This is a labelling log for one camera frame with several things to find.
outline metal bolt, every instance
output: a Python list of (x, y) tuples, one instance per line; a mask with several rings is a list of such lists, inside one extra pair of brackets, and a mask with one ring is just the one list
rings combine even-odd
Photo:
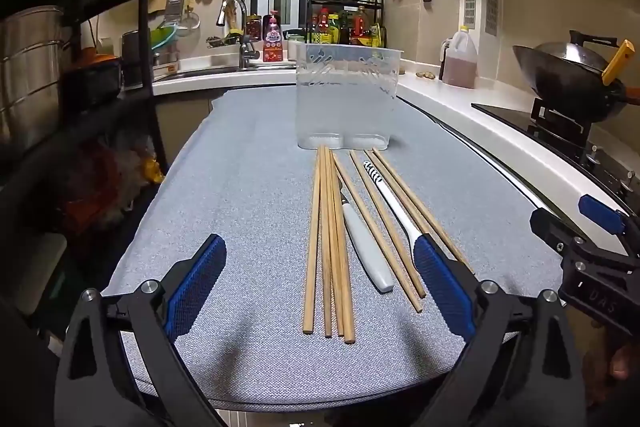
[(88, 288), (82, 292), (82, 300), (85, 302), (91, 302), (98, 296), (98, 290), (95, 288)]
[(149, 279), (140, 285), (140, 289), (142, 289), (142, 293), (153, 293), (158, 289), (158, 281)]
[(493, 295), (498, 291), (498, 285), (493, 281), (484, 281), (480, 287), (484, 293), (488, 293), (489, 295)]
[(556, 294), (556, 292), (554, 292), (553, 290), (544, 290), (542, 292), (542, 297), (547, 302), (556, 302), (558, 300), (558, 294)]

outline table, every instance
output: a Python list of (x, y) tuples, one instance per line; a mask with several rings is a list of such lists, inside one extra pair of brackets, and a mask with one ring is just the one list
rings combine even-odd
[[(421, 314), (399, 285), (380, 295), (350, 243), (356, 343), (324, 337), (320, 277), (316, 333), (302, 333), (316, 153), (297, 147), (294, 122), (294, 86), (230, 90), (214, 100), (104, 292), (129, 292), (146, 279), (161, 279), (209, 233), (225, 239), (225, 270), (190, 333), (175, 343), (219, 409), (324, 409), (383, 396), (449, 371), (463, 347), (430, 295)], [(394, 102), (392, 125), (386, 158), (480, 280), (521, 295), (558, 288), (560, 258), (530, 231), (534, 206), (514, 185), (401, 100)], [(338, 156), (378, 217), (347, 153)], [(124, 341), (141, 390), (152, 393), (132, 335)]]

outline wok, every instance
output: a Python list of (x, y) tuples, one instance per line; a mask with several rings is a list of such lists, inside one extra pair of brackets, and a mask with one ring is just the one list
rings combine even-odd
[(617, 115), (627, 103), (640, 105), (640, 89), (614, 80), (602, 83), (602, 72), (545, 52), (514, 46), (529, 86), (545, 102), (578, 123), (596, 123)]

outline faucet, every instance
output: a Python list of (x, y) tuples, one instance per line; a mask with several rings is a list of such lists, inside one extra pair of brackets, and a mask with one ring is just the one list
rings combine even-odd
[(220, 7), (220, 15), (218, 15), (218, 26), (224, 26), (226, 22), (226, 7), (231, 1), (236, 1), (240, 5), (240, 12), (242, 14), (241, 30), (242, 39), (240, 44), (240, 69), (246, 70), (249, 68), (249, 60), (252, 58), (260, 58), (260, 52), (257, 52), (254, 48), (251, 38), (246, 34), (246, 3), (244, 0), (223, 0)]

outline stove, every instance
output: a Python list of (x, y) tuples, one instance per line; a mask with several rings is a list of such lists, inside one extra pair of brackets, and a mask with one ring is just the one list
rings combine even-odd
[(635, 172), (589, 141), (589, 124), (577, 123), (545, 108), (540, 99), (536, 99), (530, 114), (478, 103), (471, 105), (557, 154), (602, 188), (629, 214), (640, 215), (640, 180)]

